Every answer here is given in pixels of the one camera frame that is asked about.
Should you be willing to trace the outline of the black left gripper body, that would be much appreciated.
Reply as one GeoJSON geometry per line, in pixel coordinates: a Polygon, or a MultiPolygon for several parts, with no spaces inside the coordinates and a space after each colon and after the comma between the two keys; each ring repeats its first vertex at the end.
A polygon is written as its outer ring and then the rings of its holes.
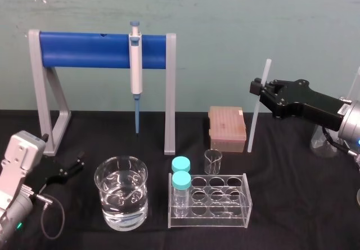
{"type": "Polygon", "coordinates": [[[57,162],[54,157],[43,156],[39,164],[40,189],[51,184],[67,183],[68,170],[57,162]]]}

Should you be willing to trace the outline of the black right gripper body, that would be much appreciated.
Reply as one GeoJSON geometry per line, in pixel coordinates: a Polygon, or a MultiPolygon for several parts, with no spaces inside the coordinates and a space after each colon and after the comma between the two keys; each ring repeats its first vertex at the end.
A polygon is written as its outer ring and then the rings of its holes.
{"type": "Polygon", "coordinates": [[[333,131],[340,129],[344,116],[338,112],[343,107],[343,102],[312,90],[308,81],[285,81],[285,86],[277,96],[282,107],[279,113],[273,113],[275,117],[294,116],[333,131]]]}

